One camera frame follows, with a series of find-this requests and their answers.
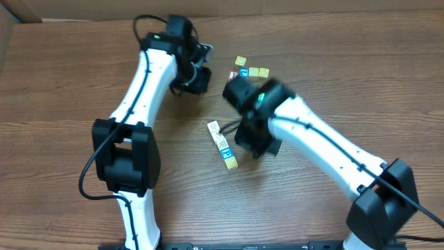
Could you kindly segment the white block green side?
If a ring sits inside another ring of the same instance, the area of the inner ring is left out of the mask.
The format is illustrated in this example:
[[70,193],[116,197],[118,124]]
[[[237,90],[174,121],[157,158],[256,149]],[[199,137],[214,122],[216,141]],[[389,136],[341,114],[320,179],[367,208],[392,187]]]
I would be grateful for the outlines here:
[[210,133],[218,133],[220,131],[219,123],[217,121],[208,123],[207,127]]

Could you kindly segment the lone yellow block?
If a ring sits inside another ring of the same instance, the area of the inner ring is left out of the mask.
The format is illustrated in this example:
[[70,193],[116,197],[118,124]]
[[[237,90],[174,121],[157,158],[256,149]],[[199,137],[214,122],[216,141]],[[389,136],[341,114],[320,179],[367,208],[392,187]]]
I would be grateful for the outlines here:
[[228,170],[236,169],[239,166],[238,162],[234,156],[226,158],[224,161],[225,161],[225,165]]

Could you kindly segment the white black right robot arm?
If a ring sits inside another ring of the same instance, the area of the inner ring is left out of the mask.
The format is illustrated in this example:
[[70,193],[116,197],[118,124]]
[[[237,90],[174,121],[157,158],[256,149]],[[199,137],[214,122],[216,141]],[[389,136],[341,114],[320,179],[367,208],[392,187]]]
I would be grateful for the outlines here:
[[235,142],[258,159],[277,155],[283,142],[324,171],[352,202],[351,234],[342,249],[404,249],[398,231],[416,213],[413,171],[359,148],[317,116],[304,100],[272,78],[256,87],[242,77],[227,82],[223,98],[241,115]]

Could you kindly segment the white letter W block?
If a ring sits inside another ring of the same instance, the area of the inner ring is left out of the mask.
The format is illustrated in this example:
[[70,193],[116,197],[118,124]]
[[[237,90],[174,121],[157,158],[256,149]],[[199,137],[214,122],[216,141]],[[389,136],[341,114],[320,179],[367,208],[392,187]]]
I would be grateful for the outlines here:
[[225,138],[221,138],[220,140],[217,140],[216,145],[217,145],[219,151],[222,151],[222,150],[229,147],[228,141]]

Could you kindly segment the blue letter P block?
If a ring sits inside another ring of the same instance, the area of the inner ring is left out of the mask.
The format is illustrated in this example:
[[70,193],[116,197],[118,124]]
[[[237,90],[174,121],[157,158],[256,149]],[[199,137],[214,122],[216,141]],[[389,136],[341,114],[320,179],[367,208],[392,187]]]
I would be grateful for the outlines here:
[[221,156],[224,160],[233,157],[233,152],[230,147],[226,147],[220,150]]

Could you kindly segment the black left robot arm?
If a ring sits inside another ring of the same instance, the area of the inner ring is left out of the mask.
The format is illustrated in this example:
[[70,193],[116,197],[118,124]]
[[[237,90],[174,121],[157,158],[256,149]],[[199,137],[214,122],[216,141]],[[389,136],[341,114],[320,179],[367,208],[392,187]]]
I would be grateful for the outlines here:
[[202,94],[211,70],[204,66],[212,45],[202,44],[192,22],[181,15],[164,20],[165,31],[136,35],[139,62],[127,93],[108,119],[92,127],[94,153],[82,170],[78,189],[87,170],[96,166],[99,180],[111,192],[102,198],[117,200],[126,231],[120,249],[161,249],[162,236],[155,221],[153,188],[160,175],[160,152],[153,127],[164,95]]

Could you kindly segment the white block red side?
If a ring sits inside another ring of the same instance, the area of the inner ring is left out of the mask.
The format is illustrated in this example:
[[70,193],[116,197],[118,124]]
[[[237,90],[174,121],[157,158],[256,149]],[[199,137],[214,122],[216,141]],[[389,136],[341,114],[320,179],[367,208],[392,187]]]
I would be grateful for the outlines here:
[[222,140],[225,138],[224,135],[218,133],[217,131],[212,132],[211,136],[212,136],[212,139],[215,143],[217,143],[219,140]]

